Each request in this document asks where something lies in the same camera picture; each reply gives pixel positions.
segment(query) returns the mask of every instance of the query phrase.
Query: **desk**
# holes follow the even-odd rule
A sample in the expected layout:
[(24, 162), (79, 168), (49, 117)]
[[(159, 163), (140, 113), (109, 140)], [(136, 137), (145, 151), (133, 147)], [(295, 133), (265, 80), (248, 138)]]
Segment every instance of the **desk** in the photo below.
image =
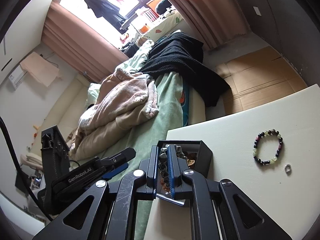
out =
[[(252, 156), (258, 133), (276, 129), (284, 149), (275, 164), (259, 166)], [(167, 140), (203, 140), (213, 152), (208, 177), (231, 179), (293, 240), (301, 240), (320, 214), (320, 88), (297, 93), (243, 112), (174, 130)], [(276, 153), (278, 141), (260, 143), (259, 158)], [(284, 167), (290, 164), (288, 176)], [(313, 230), (319, 228), (317, 223)], [(189, 209), (153, 201), (145, 239), (191, 239)]]

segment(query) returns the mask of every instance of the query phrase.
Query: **beige towel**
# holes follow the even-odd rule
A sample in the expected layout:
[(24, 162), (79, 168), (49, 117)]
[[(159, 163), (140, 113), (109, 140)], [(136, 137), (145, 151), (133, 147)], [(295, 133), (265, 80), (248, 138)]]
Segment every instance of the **beige towel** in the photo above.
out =
[(39, 54), (32, 52), (20, 63), (21, 68), (39, 83), (48, 87), (56, 77), (60, 77), (59, 69), (45, 60)]
[(33, 153), (27, 153), (27, 155), (21, 154), (20, 162), (36, 170), (43, 171), (41, 157), (38, 155), (35, 156)]
[(159, 111), (154, 80), (147, 74), (131, 75), (121, 68), (103, 81), (97, 102), (100, 103), (80, 118), (69, 152), (74, 160), (106, 150), (132, 127), (148, 121)]

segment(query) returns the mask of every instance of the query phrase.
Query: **small black box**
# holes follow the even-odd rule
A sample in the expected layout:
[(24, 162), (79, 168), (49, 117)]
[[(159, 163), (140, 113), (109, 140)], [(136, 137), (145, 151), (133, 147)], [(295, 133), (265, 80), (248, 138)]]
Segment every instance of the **small black box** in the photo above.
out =
[[(203, 141), (159, 141), (157, 146), (160, 150), (165, 147), (166, 144), (180, 145), (185, 155), (192, 159), (195, 159), (195, 163), (190, 167), (194, 171), (201, 173), (207, 178), (209, 167), (212, 159), (212, 151)], [(170, 192), (165, 190), (161, 184), (161, 176), (158, 170), (158, 185), (157, 185), (157, 197), (167, 200), (171, 203), (179, 206), (188, 206), (188, 202), (185, 200), (174, 200), (171, 198)]]
[(15, 186), (18, 190), (22, 191), (25, 195), (29, 195), (28, 190), (26, 189), (26, 187), (23, 184), (22, 180), (25, 180), (28, 184), (28, 186), (30, 187), (31, 185), (31, 178), (29, 177), (29, 175), (27, 175), (26, 173), (22, 172), (22, 176), (23, 179), (21, 178), (21, 176), (17, 173), (16, 176), (16, 182), (15, 182)]

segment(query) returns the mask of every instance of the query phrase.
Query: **bed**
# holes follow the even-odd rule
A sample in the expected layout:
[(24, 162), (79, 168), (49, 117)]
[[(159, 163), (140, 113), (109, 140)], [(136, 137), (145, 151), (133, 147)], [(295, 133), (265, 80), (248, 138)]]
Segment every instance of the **bed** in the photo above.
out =
[[(147, 59), (144, 51), (147, 46), (148, 43), (145, 43), (133, 58), (122, 63), (122, 67), (127, 71), (139, 68)], [(166, 138), (168, 130), (183, 126), (183, 112), (180, 104), (183, 89), (182, 78), (178, 73), (171, 72), (159, 76), (156, 79), (155, 84), (158, 93), (158, 115), (151, 120), (132, 128), (116, 144), (97, 155), (100, 158), (105, 158), (112, 156), (127, 147), (132, 147), (136, 150), (137, 155), (129, 162), (129, 167), (115, 176), (112, 179), (113, 181), (119, 180), (124, 174), (137, 169), (140, 161), (149, 157), (151, 146), (157, 144), (159, 140), (164, 140)], [(70, 132), (78, 126), (79, 118), (86, 107), (92, 103), (92, 94), (89, 93), (88, 96), (89, 87), (90, 83), (83, 76), (77, 75), (57, 100), (39, 130), (41, 131), (57, 124), (62, 136), (67, 139)], [(204, 121), (204, 101), (200, 95), (190, 87), (188, 124), (190, 125)], [(31, 152), (41, 156), (40, 136), (36, 137)], [(85, 163), (88, 160), (89, 159), (81, 160), (80, 163)], [(143, 239), (144, 237), (151, 204), (152, 202), (147, 201), (139, 202), (135, 239)]]

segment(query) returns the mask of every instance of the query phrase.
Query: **screw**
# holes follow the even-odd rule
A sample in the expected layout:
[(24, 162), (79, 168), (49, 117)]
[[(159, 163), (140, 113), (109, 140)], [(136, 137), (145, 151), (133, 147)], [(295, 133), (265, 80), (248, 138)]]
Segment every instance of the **screw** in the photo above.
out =
[(191, 169), (186, 169), (186, 170), (183, 171), (183, 174), (187, 175), (187, 176), (191, 176), (191, 175), (194, 174), (194, 171), (191, 170)]
[(230, 187), (230, 186), (232, 185), (232, 182), (231, 182), (230, 179), (223, 179), (223, 180), (221, 181), (221, 184), (222, 184), (223, 186), (225, 186), (225, 187)]
[(106, 183), (105, 180), (98, 180), (98, 181), (96, 182), (96, 186), (97, 186), (97, 187), (104, 187), (106, 184), (107, 184), (107, 183)]

